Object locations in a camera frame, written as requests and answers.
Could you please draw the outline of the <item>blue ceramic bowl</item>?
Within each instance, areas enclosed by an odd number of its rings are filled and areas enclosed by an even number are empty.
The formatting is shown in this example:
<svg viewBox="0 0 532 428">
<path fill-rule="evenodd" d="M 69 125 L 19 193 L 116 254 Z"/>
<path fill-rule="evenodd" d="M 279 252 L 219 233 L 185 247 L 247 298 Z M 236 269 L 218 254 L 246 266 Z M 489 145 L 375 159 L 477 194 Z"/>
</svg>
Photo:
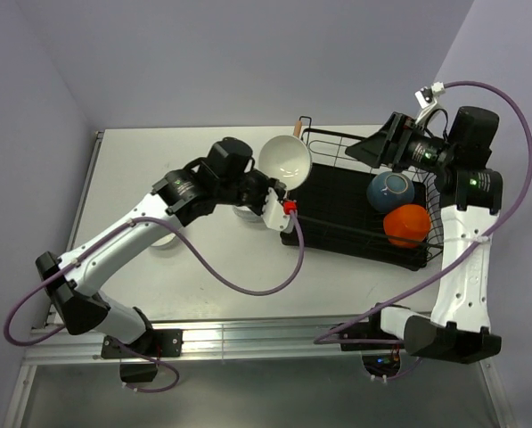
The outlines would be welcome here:
<svg viewBox="0 0 532 428">
<path fill-rule="evenodd" d="M 389 213 L 413 202 L 413 182 L 404 174 L 383 172 L 375 176 L 366 190 L 370 205 L 380 213 Z"/>
</svg>

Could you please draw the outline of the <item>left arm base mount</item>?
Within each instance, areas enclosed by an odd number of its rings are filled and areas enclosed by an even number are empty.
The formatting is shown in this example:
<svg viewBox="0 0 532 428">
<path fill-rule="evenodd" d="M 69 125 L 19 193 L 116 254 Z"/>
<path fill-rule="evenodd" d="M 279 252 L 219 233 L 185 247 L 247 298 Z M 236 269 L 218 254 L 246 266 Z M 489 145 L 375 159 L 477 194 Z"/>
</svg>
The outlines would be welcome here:
<svg viewBox="0 0 532 428">
<path fill-rule="evenodd" d="M 181 355 L 183 331 L 166 328 L 148 330 L 136 341 L 125 344 L 106 335 L 103 339 L 102 359 L 137 358 L 138 354 L 148 357 L 143 364 L 119 364 L 119 377 L 124 383 L 151 383 L 159 372 L 159 365 L 151 362 L 162 358 L 177 358 Z"/>
</svg>

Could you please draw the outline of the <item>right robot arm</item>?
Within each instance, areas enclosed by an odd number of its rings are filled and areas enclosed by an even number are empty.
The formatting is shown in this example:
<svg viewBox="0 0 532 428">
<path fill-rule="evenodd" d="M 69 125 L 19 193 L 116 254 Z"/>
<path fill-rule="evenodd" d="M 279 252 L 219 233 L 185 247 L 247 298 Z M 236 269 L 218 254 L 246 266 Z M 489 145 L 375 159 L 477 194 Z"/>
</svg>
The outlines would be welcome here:
<svg viewBox="0 0 532 428">
<path fill-rule="evenodd" d="M 386 347 L 396 337 L 408 354 L 460 364 L 497 355 L 487 311 L 490 233 L 502 208 L 503 177 L 489 169 L 499 117 L 463 106 L 449 133 L 427 135 L 424 125 L 393 113 L 376 133 L 349 146 L 347 156 L 372 168 L 415 168 L 434 175 L 443 230 L 438 297 L 429 317 L 396 305 L 365 328 L 369 343 Z"/>
</svg>

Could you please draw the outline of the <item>single white bowl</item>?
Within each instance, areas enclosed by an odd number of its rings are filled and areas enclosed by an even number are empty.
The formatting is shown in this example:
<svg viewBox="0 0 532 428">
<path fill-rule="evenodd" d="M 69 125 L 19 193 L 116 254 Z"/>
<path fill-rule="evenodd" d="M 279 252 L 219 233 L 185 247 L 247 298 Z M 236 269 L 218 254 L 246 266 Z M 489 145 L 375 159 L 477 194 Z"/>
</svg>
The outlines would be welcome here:
<svg viewBox="0 0 532 428">
<path fill-rule="evenodd" d="M 296 136 L 271 138 L 260 150 L 257 162 L 258 170 L 279 180 L 288 191 L 306 182 L 312 165 L 310 151 Z"/>
</svg>

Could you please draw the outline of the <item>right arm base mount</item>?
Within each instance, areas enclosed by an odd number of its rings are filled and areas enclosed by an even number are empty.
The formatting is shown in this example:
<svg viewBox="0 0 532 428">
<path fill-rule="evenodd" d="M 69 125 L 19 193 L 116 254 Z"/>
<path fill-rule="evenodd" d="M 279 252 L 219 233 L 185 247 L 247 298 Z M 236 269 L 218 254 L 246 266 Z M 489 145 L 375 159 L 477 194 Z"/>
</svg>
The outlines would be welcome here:
<svg viewBox="0 0 532 428">
<path fill-rule="evenodd" d="M 344 352 L 359 351 L 366 371 L 375 376 L 396 375 L 401 367 L 400 351 L 403 345 L 398 338 L 384 333 L 372 322 L 358 323 L 339 333 Z"/>
</svg>

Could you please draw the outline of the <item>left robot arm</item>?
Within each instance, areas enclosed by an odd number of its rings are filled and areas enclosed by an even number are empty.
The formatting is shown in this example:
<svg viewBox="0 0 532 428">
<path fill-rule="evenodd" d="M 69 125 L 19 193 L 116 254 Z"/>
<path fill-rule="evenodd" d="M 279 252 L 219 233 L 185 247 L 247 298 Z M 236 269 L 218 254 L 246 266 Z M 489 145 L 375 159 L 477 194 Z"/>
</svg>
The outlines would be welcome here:
<svg viewBox="0 0 532 428">
<path fill-rule="evenodd" d="M 45 292 L 71 335 L 97 331 L 122 343 L 134 356 L 151 351 L 151 322 L 137 307 L 107 296 L 102 287 L 128 262 L 165 235 L 212 214 L 219 205 L 246 207 L 266 226 L 283 231 L 289 184 L 266 156 L 243 141 L 225 137 L 209 153 L 169 171 L 125 216 L 96 237 L 62 255 L 47 251 L 36 260 Z"/>
</svg>

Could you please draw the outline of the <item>orange bowl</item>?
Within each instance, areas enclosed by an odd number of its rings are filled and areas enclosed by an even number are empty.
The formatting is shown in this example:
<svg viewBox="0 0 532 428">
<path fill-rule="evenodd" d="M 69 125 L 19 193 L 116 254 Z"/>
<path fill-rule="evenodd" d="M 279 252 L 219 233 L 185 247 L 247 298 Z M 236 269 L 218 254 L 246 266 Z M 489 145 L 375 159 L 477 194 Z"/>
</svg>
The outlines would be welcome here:
<svg viewBox="0 0 532 428">
<path fill-rule="evenodd" d="M 416 248 L 431 230 L 430 215 L 420 205 L 406 204 L 384 217 L 383 229 L 396 247 Z"/>
</svg>

